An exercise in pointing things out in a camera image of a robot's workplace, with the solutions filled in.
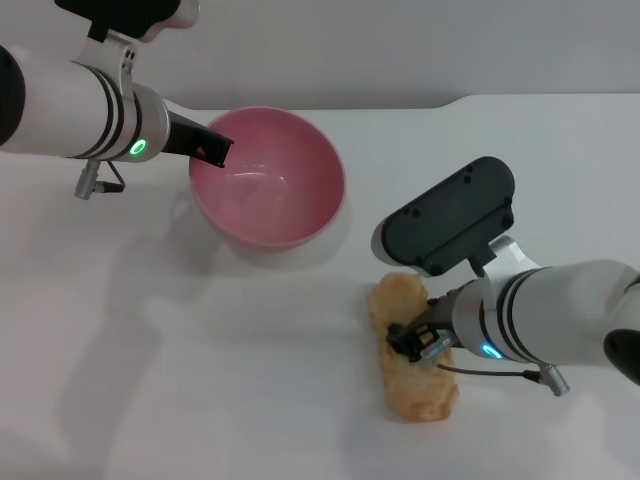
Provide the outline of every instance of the bread roll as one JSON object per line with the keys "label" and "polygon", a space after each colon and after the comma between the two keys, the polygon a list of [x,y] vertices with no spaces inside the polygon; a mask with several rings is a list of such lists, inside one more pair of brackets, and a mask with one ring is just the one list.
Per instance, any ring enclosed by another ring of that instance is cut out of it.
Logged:
{"label": "bread roll", "polygon": [[[458,398],[455,374],[426,362],[409,363],[387,343],[391,323],[410,323],[427,308],[427,291],[419,275],[391,273],[369,297],[371,321],[376,331],[387,401],[408,422],[445,420]],[[451,351],[440,362],[453,365]]]}

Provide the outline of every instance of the black cable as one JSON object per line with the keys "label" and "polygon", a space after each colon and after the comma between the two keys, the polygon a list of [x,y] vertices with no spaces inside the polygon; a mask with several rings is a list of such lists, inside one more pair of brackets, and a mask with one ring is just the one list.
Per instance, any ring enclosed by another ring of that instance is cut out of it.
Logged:
{"label": "black cable", "polygon": [[116,176],[116,178],[120,182],[120,185],[122,185],[122,188],[124,189],[124,187],[126,187],[127,184],[124,183],[124,178],[122,178],[122,175],[120,175],[120,172],[118,172],[118,169],[116,168],[116,166],[113,164],[113,162],[111,160],[109,160],[107,162],[107,164],[109,164],[109,167],[111,168],[111,171]]}
{"label": "black cable", "polygon": [[488,375],[491,377],[521,377],[523,372],[490,372],[488,370],[466,370],[464,368],[450,367],[448,365],[438,364],[438,368],[448,372],[463,373],[465,375]]}
{"label": "black cable", "polygon": [[540,372],[534,370],[523,370],[522,372],[495,372],[489,370],[467,370],[465,368],[450,367],[449,365],[436,365],[441,370],[447,372],[462,373],[464,375],[483,375],[487,377],[522,377],[534,383],[540,383]]}

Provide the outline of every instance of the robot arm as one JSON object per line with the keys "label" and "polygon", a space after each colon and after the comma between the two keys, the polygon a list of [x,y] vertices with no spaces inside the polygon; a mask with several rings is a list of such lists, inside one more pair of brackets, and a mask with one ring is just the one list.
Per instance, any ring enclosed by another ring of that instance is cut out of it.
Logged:
{"label": "robot arm", "polygon": [[197,0],[56,0],[92,21],[74,62],[0,47],[0,150],[87,160],[76,196],[122,191],[97,182],[101,162],[145,162],[161,152],[217,167],[233,143],[169,112],[153,90],[133,82],[138,52],[118,34],[149,41],[163,28],[187,28]]}
{"label": "robot arm", "polygon": [[454,346],[533,363],[558,396],[569,389],[562,365],[613,367],[640,384],[638,272],[610,260],[541,268],[501,236],[513,224],[514,191],[508,167],[481,158],[378,226],[380,260],[439,276],[468,259],[477,276],[390,329],[389,343],[412,362]]}

